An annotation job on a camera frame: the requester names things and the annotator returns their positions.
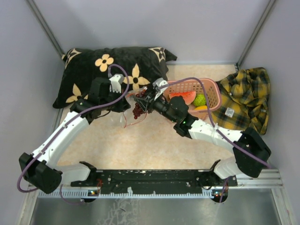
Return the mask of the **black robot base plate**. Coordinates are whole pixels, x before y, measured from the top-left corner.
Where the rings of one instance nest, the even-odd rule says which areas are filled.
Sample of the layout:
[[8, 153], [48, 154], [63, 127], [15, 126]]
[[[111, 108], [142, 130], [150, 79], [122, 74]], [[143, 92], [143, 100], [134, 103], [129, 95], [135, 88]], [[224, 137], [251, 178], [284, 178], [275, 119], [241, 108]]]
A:
[[96, 170], [72, 187], [97, 187], [102, 194], [201, 194], [202, 188], [223, 186], [210, 170]]

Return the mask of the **watermelon slice toy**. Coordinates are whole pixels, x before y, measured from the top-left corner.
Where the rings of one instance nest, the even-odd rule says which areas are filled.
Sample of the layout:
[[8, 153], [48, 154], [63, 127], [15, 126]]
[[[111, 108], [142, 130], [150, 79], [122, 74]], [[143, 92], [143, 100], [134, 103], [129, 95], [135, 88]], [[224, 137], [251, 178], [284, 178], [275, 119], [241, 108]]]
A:
[[169, 94], [169, 98], [172, 99], [173, 97], [183, 97], [183, 100], [187, 105], [193, 103], [194, 99], [196, 98], [195, 91], [188, 91], [188, 92], [174, 92]]

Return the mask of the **dark red grape bunch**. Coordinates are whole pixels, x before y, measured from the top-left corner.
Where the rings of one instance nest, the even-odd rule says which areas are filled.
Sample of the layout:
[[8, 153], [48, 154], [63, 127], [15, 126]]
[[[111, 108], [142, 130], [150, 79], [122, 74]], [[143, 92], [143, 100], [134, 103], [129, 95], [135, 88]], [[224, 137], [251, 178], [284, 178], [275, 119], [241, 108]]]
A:
[[[143, 97], [144, 93], [143, 92], [139, 92], [137, 93], [135, 96], [136, 97]], [[135, 103], [135, 107], [133, 109], [133, 115], [134, 115], [134, 119], [138, 119], [138, 117], [140, 117], [142, 114], [144, 114], [145, 112], [143, 111], [143, 109], [140, 107], [140, 105], [136, 102]]]

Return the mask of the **clear zip top bag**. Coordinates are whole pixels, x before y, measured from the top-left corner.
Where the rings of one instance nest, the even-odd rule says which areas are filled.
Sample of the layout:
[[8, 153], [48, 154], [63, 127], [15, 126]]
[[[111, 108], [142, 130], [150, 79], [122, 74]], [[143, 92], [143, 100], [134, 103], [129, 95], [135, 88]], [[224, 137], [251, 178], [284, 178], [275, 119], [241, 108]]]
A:
[[142, 87], [137, 90], [132, 90], [126, 95], [125, 100], [129, 104], [129, 108], [126, 109], [124, 112], [120, 112], [120, 113], [112, 112], [111, 113], [110, 122], [111, 122], [112, 126], [126, 128], [126, 127], [129, 127], [132, 125], [136, 125], [146, 119], [147, 113], [145, 111], [144, 111], [145, 113], [142, 114], [140, 117], [138, 117], [138, 119], [136, 119], [136, 120], [134, 119], [134, 115], [133, 115], [133, 109], [134, 109], [135, 103], [136, 103], [135, 95], [139, 92], [143, 92], [145, 95], [146, 89], [147, 89], [146, 87]]

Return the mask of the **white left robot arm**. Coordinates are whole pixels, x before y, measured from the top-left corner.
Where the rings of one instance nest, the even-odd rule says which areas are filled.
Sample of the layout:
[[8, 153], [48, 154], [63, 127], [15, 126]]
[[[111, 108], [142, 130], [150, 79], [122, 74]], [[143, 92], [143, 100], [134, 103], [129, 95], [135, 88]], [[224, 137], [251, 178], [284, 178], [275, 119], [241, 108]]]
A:
[[51, 136], [31, 154], [23, 153], [19, 157], [22, 171], [19, 179], [46, 194], [75, 181], [94, 185], [98, 180], [94, 166], [86, 162], [68, 166], [58, 166], [57, 163], [76, 136], [98, 119], [102, 111], [121, 113], [129, 108], [125, 101], [129, 84], [122, 89], [124, 81], [129, 82], [129, 77], [121, 74], [93, 80], [88, 97], [77, 100], [71, 106], [66, 118]]

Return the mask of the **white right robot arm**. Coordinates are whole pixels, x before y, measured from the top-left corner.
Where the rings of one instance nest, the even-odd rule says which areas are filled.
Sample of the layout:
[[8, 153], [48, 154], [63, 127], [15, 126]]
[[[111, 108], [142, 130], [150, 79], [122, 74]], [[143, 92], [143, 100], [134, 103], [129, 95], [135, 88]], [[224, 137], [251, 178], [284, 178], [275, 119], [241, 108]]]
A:
[[233, 157], [219, 160], [212, 166], [209, 179], [216, 186], [227, 178], [240, 174], [258, 178], [261, 171], [269, 166], [267, 161], [271, 151], [251, 127], [239, 131], [209, 124], [188, 112], [189, 107], [183, 97], [167, 101], [164, 97], [155, 99], [134, 95], [133, 99], [143, 111], [156, 111], [174, 122], [173, 128], [180, 136], [206, 141], [233, 153]]

